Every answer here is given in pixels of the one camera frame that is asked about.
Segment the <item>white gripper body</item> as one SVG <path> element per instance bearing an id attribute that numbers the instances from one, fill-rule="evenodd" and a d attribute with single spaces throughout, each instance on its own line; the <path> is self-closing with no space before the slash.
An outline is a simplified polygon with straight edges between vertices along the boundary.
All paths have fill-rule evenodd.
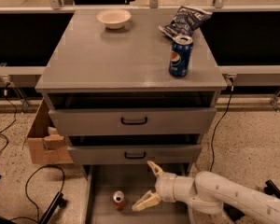
<path id="1" fill-rule="evenodd" d="M 155 190 L 163 202 L 175 203 L 174 186 L 176 174 L 161 173 L 156 180 Z"/>

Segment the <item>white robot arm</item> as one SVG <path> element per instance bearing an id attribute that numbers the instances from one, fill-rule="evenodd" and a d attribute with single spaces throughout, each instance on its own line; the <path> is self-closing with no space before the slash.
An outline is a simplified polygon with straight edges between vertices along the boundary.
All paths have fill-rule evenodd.
<path id="1" fill-rule="evenodd" d="M 156 177 L 155 192 L 149 190 L 133 206 L 138 212 L 158 205 L 160 202 L 185 203 L 205 214 L 218 214 L 226 203 L 251 216 L 262 224 L 280 224 L 280 199 L 234 183 L 208 171 L 195 177 L 164 172 L 159 165 L 148 161 Z"/>

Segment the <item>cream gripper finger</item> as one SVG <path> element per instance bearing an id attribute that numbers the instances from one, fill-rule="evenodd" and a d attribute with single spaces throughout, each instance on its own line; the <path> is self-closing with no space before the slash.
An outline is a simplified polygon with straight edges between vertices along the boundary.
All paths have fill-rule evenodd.
<path id="1" fill-rule="evenodd" d="M 135 212 L 143 211 L 149 207 L 158 205 L 161 202 L 161 197 L 149 190 L 141 199 L 139 199 L 133 206 L 132 210 Z"/>
<path id="2" fill-rule="evenodd" d="M 154 161 L 147 161 L 147 165 L 150 167 L 156 178 L 159 178 L 163 174 L 162 168 L 160 168 L 160 166 Z"/>

